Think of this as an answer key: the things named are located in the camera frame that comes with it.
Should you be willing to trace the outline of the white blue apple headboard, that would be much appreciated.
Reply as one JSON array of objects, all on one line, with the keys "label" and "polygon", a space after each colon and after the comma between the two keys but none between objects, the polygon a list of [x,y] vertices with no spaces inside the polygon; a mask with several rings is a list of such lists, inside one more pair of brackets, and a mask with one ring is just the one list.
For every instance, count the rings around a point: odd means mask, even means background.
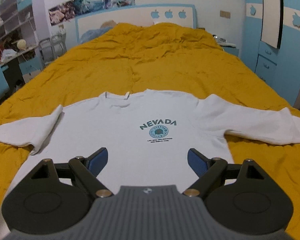
[{"label": "white blue apple headboard", "polygon": [[158,23],[174,23],[182,27],[197,28],[196,8],[192,4],[144,4],[92,12],[75,19],[76,37],[102,23],[113,20],[116,23],[129,23],[150,26]]}]

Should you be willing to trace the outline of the blue pillow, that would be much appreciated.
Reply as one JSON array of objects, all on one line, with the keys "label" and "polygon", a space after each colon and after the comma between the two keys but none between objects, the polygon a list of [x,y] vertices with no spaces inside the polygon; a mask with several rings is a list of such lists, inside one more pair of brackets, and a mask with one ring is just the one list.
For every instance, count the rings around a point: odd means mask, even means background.
[{"label": "blue pillow", "polygon": [[108,32],[110,29],[114,28],[117,23],[114,20],[109,20],[104,22],[98,29],[90,29],[86,31],[79,39],[80,44],[89,42],[95,38],[98,38]]}]

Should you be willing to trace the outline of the hanging white black panel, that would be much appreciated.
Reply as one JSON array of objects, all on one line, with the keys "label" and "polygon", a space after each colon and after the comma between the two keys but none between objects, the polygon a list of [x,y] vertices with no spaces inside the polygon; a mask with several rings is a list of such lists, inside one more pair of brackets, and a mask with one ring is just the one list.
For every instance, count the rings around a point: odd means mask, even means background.
[{"label": "hanging white black panel", "polygon": [[279,49],[283,26],[283,0],[263,0],[261,41]]}]

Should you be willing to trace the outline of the wall bookshelf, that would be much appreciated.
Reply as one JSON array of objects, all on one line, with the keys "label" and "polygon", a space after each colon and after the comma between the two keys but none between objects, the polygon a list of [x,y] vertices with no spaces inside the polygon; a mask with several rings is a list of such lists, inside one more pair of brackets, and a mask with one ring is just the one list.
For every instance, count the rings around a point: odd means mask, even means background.
[{"label": "wall bookshelf", "polygon": [[37,47],[33,0],[0,0],[0,45],[23,52],[17,48],[19,40],[25,41],[25,49]]}]

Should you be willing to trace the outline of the mustard yellow bed quilt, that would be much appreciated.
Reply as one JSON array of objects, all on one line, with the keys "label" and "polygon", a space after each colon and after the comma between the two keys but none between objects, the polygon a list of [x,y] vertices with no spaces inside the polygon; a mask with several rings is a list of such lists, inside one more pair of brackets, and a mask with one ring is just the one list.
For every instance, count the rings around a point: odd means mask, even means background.
[{"label": "mustard yellow bed quilt", "polygon": [[[120,23],[106,34],[70,49],[0,105],[0,125],[50,114],[99,96],[179,90],[204,99],[210,94],[238,105],[279,111],[293,108],[238,57],[228,54],[205,30],[162,23],[138,27]],[[287,233],[300,239],[300,144],[270,146],[226,136],[234,161],[252,158],[284,189],[294,213]],[[0,143],[0,206],[30,147]]]}]

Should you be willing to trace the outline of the white Nevada sweatshirt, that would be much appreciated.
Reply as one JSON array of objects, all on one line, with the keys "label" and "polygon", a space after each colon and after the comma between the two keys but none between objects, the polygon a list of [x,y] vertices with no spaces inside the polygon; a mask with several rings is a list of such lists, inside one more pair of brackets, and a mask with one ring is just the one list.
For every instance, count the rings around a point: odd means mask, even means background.
[{"label": "white Nevada sweatshirt", "polygon": [[101,95],[57,106],[43,116],[0,125],[0,142],[30,146],[31,152],[8,185],[12,191],[42,160],[66,163],[99,148],[108,161],[98,179],[113,193],[122,186],[175,185],[184,191],[197,179],[187,155],[234,162],[226,137],[276,147],[300,146],[300,117],[284,107],[255,109],[211,94],[199,99],[172,90]]}]

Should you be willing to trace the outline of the bedside nightstand with items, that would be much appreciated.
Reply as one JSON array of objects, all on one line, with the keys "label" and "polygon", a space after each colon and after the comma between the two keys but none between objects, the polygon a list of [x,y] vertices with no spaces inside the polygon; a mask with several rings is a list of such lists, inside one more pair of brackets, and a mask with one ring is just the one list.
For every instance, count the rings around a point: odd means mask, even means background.
[{"label": "bedside nightstand with items", "polygon": [[239,55],[239,49],[234,43],[227,42],[226,39],[221,38],[215,34],[213,34],[213,38],[215,41],[223,48],[223,50],[229,54],[238,56]]}]

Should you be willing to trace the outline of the beige wall switch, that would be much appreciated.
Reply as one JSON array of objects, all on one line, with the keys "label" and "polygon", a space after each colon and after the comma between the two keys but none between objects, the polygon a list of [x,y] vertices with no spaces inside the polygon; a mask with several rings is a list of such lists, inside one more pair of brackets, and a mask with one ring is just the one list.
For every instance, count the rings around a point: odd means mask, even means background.
[{"label": "beige wall switch", "polygon": [[219,15],[220,17],[223,17],[223,18],[227,18],[227,19],[230,19],[231,18],[231,12],[228,12],[228,11],[220,11],[219,12]]}]

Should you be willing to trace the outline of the anime wall poster strip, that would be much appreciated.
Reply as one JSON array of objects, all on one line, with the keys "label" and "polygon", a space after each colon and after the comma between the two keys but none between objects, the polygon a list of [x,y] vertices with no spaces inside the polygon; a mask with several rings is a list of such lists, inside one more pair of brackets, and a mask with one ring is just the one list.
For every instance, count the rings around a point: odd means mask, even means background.
[{"label": "anime wall poster strip", "polygon": [[54,26],[92,12],[133,5],[135,0],[69,0],[49,9],[48,12],[50,24]]}]

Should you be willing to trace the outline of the round white lamp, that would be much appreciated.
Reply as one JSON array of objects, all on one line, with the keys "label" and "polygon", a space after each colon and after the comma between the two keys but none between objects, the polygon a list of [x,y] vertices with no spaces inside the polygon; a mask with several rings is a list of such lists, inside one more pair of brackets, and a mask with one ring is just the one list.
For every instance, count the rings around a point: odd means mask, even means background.
[{"label": "round white lamp", "polygon": [[17,41],[17,48],[18,48],[19,50],[26,50],[26,48],[27,48],[27,43],[26,43],[26,41],[25,41],[24,39],[18,40],[18,41]]}]

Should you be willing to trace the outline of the grey metal chair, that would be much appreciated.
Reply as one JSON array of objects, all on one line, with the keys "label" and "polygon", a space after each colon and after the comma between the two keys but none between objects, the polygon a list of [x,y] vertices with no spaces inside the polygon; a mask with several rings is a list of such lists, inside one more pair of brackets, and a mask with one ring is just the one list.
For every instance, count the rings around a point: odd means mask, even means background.
[{"label": "grey metal chair", "polygon": [[44,67],[67,52],[65,40],[66,34],[57,33],[50,38],[39,41],[38,48]]}]

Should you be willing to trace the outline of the blue white desk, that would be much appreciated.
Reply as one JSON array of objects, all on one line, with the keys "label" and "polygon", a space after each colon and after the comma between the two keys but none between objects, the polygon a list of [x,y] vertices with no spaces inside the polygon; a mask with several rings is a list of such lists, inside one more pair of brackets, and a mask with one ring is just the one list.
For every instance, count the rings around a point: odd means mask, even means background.
[{"label": "blue white desk", "polygon": [[41,70],[42,62],[33,49],[27,49],[7,63],[0,64],[0,102],[23,87]]}]

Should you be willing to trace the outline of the blue white wardrobe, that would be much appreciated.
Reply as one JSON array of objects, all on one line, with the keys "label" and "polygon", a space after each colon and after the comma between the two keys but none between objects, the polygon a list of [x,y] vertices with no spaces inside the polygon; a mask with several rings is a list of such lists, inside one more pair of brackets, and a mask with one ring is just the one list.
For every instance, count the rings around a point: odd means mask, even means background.
[{"label": "blue white wardrobe", "polygon": [[245,0],[241,59],[300,109],[300,0]]}]

